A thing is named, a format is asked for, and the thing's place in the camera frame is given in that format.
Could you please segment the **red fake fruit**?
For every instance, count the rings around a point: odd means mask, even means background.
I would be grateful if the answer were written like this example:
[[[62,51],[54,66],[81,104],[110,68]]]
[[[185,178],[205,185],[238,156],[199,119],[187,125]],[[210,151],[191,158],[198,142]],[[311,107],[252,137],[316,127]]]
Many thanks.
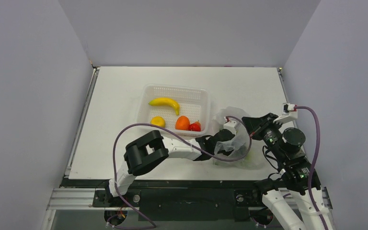
[[[198,121],[196,121],[196,122],[189,125],[188,130],[189,131],[200,132],[201,131],[201,124]]]

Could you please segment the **clear plastic bag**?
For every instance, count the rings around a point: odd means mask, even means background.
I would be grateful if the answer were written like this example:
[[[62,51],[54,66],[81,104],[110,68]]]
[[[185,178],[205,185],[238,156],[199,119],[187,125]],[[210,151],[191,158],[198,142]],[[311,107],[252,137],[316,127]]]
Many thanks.
[[[212,125],[215,130],[222,130],[223,125],[229,120],[236,120],[239,122],[238,132],[235,137],[230,141],[222,142],[224,150],[232,150],[232,153],[229,156],[224,156],[223,154],[217,154],[219,158],[231,160],[230,162],[227,161],[220,161],[217,159],[213,159],[213,164],[222,166],[225,168],[228,167],[236,167],[245,170],[259,170],[265,166],[263,157],[259,154],[258,148],[260,147],[259,144],[256,142],[252,145],[250,144],[251,139],[247,135],[246,128],[244,125],[240,123],[242,117],[249,117],[250,114],[244,111],[243,109],[237,107],[226,107],[220,109],[217,114],[215,114],[212,118]],[[243,159],[249,153],[253,153],[253,162],[251,164],[245,164]]]

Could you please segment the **orange fake fruit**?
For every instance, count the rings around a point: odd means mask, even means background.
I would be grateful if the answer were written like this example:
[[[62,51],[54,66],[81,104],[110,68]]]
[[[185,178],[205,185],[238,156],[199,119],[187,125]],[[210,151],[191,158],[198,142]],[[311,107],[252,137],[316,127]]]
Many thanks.
[[[190,126],[190,120],[186,116],[180,116],[175,123],[176,130],[188,131]]]

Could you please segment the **yellow fake fruit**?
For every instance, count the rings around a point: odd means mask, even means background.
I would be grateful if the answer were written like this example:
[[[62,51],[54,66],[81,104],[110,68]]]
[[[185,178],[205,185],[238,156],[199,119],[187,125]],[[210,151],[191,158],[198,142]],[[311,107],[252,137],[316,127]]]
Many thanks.
[[[155,116],[151,119],[150,123],[152,125],[155,125],[155,126],[159,126],[159,127],[165,127],[166,126],[166,122],[164,120],[163,117],[161,116]]]

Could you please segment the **yellow fake banana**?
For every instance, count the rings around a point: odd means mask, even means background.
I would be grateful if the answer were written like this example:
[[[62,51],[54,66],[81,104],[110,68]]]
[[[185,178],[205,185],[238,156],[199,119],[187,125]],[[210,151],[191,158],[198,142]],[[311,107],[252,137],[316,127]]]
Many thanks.
[[[180,114],[180,105],[176,100],[166,97],[159,97],[151,100],[148,103],[150,106],[169,106],[171,107],[176,115]]]

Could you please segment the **green fake fruit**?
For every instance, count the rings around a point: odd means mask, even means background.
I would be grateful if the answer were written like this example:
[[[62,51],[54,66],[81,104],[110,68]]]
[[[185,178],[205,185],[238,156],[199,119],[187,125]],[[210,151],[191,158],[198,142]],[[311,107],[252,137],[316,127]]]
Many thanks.
[[[253,153],[252,152],[249,152],[245,158],[243,159],[243,162],[245,164],[251,164],[253,162]]]

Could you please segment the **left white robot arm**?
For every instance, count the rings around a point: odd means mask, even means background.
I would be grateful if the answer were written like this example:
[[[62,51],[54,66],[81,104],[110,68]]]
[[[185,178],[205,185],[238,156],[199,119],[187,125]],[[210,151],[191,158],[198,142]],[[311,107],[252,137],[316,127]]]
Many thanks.
[[[234,137],[234,131],[222,129],[213,136],[205,135],[187,140],[187,145],[153,130],[126,145],[125,162],[116,170],[116,176],[109,180],[105,200],[112,206],[118,206],[123,202],[124,195],[136,177],[149,173],[165,159],[207,161],[212,157],[204,154],[204,151],[217,156],[214,153],[215,145]]]

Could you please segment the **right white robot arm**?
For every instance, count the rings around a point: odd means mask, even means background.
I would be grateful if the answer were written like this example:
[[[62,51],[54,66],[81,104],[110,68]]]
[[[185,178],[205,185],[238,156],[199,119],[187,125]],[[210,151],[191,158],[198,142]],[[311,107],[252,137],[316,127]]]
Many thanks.
[[[248,134],[262,140],[277,162],[280,180],[270,178],[255,183],[252,201],[264,204],[286,230],[331,230],[316,171],[302,150],[306,137],[294,127],[280,131],[277,115],[243,117]]]

